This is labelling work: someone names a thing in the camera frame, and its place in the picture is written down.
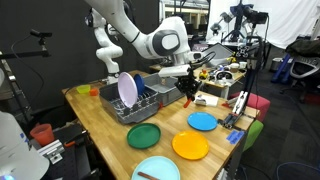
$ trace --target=white plate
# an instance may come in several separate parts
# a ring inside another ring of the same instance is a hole
[[[131,108],[138,99],[137,85],[130,74],[122,72],[118,79],[118,92],[124,105]]]

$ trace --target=table leg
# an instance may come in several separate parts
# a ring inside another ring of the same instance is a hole
[[[226,86],[221,90],[220,97],[222,97],[224,99],[228,99],[228,96],[229,96],[229,86]]]
[[[247,133],[244,133],[244,135],[242,136],[242,138],[240,140],[239,146],[237,147],[237,149],[235,150],[235,152],[233,153],[233,155],[231,157],[227,180],[233,180],[234,177],[236,176],[237,169],[240,164],[241,155],[242,155],[242,151],[243,151],[244,145],[246,143],[246,140],[247,140]]]

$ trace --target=green plate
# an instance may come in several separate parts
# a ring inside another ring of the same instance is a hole
[[[155,145],[161,136],[160,128],[151,123],[143,123],[134,126],[127,134],[130,146],[145,149]]]

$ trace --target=orange plate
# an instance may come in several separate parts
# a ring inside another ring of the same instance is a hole
[[[182,131],[172,140],[174,151],[183,158],[196,160],[205,157],[209,152],[207,139],[195,131]]]

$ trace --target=wall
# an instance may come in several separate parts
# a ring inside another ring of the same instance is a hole
[[[144,33],[156,29],[158,1],[132,2],[138,28]],[[107,76],[104,63],[95,56],[99,45],[93,29],[84,23],[89,8],[85,1],[79,0],[0,1],[0,51],[4,54],[11,53],[11,45],[28,36],[30,29],[53,33],[52,37],[46,39],[51,57],[8,60],[33,109],[61,105],[64,103],[61,89]],[[30,37],[17,44],[15,50],[38,51],[40,47],[37,41],[37,38]],[[152,61],[141,58],[124,38],[120,37],[120,42],[116,44],[124,50],[124,55],[115,59],[121,71],[148,70],[148,64]],[[43,82],[32,69],[41,76]]]

